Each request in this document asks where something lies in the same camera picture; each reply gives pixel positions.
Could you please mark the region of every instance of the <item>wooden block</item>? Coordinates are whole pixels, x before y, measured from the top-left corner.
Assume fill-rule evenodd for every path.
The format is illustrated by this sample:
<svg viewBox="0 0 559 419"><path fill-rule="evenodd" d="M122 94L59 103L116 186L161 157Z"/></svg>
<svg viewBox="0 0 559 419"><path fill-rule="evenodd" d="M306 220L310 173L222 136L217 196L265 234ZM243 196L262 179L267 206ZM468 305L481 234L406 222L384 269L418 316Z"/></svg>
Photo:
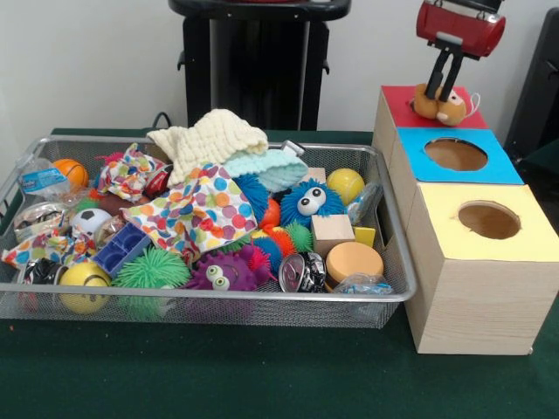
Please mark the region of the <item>wooden block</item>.
<svg viewBox="0 0 559 419"><path fill-rule="evenodd" d="M530 353L559 291L559 237L528 186L419 183L407 237L418 352Z"/></svg>
<svg viewBox="0 0 559 419"><path fill-rule="evenodd" d="M301 179L301 182L308 181L311 178L326 183L326 170L324 168L308 168L308 173Z"/></svg>
<svg viewBox="0 0 559 419"><path fill-rule="evenodd" d="M417 182L524 183L487 129L399 128L389 174L405 229Z"/></svg>
<svg viewBox="0 0 559 419"><path fill-rule="evenodd" d="M314 252L323 258L326 258L328 252L337 244L355 241L351 222L345 214L338 216L313 216L311 227L313 230Z"/></svg>
<svg viewBox="0 0 559 419"><path fill-rule="evenodd" d="M366 244L368 247L373 247L375 242L375 229L370 229L368 227L354 227L353 232L355 234L355 241L357 243Z"/></svg>

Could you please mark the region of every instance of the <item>green spiky ball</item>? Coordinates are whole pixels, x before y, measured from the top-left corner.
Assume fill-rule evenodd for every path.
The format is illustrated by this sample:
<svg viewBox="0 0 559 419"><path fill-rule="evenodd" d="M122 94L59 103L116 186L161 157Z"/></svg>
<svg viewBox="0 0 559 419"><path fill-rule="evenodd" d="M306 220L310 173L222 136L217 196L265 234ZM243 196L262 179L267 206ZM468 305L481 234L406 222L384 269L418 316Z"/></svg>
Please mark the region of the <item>green spiky ball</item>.
<svg viewBox="0 0 559 419"><path fill-rule="evenodd" d="M124 264L113 286L124 288L176 288L190 280L190 269L177 255L162 249L144 249L140 256ZM123 296L119 305L135 321L156 321L165 313L169 299Z"/></svg>
<svg viewBox="0 0 559 419"><path fill-rule="evenodd" d="M216 249L216 251L214 251L213 253L217 253L218 251L221 251L223 253L231 253L232 251L240 251L243 246L250 244L251 243L251 235L247 234L244 237L241 237L239 240L234 241L233 243L229 243L226 244L223 247L220 247L219 249Z"/></svg>
<svg viewBox="0 0 559 419"><path fill-rule="evenodd" d="M307 227L294 221L285 229L299 253L313 251L313 233Z"/></svg>
<svg viewBox="0 0 559 419"><path fill-rule="evenodd" d="M140 256L124 264L113 286L124 288L163 288L186 284L190 269L176 254L156 249L144 249Z"/></svg>

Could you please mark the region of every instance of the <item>yellow smiley ball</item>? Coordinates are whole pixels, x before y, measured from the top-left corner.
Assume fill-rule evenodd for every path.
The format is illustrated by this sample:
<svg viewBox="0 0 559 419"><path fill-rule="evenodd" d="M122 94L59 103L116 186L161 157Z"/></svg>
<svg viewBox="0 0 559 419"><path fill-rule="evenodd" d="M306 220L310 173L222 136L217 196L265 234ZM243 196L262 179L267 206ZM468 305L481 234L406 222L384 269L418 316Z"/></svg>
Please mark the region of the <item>yellow smiley ball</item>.
<svg viewBox="0 0 559 419"><path fill-rule="evenodd" d="M59 285L110 286L111 278L95 263L83 262L68 269ZM62 304L77 314L98 312L108 302L108 295L60 294Z"/></svg>

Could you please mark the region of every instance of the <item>metal mesh basket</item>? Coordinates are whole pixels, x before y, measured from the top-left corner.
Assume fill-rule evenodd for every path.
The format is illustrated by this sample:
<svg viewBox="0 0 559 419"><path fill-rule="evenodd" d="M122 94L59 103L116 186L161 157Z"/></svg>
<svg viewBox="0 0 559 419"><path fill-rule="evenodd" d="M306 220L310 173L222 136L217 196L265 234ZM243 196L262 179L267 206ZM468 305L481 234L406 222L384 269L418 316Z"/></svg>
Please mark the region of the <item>metal mesh basket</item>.
<svg viewBox="0 0 559 419"><path fill-rule="evenodd" d="M72 158L84 164L90 174L100 171L102 161L93 157L123 151L129 143L147 144L146 139L111 137L52 136L37 141L28 150L51 161ZM384 261L384 276L394 289L386 296L346 294L283 293L276 283L257 292L216 292L195 290L153 290L56 285L20 285L17 271L0 264L0 318L63 319L95 321L149 321L164 323L213 323L258 326L319 326L381 328L398 304L416 290L402 226L397 215L388 172L382 156L370 147L304 144L303 160L309 167L352 168L365 182L383 185L383 200L369 209L362 225L374 227L375 249ZM16 202L17 173L10 174L0 189L0 202ZM34 203L26 196L21 209ZM16 245L13 225L0 237L0 248ZM104 306L95 313L77 314L61 299L102 299Z"/></svg>

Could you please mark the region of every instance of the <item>red toy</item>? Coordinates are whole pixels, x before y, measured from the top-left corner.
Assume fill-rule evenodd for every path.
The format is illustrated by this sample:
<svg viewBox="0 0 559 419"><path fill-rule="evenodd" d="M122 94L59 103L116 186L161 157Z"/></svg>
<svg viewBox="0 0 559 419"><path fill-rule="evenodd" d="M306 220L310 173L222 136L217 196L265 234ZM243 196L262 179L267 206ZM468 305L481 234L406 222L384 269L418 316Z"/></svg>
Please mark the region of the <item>red toy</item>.
<svg viewBox="0 0 559 419"><path fill-rule="evenodd" d="M281 207L272 198L268 198L268 209L264 213L264 218L259 224L260 229L271 225L272 227L278 227L281 222Z"/></svg>

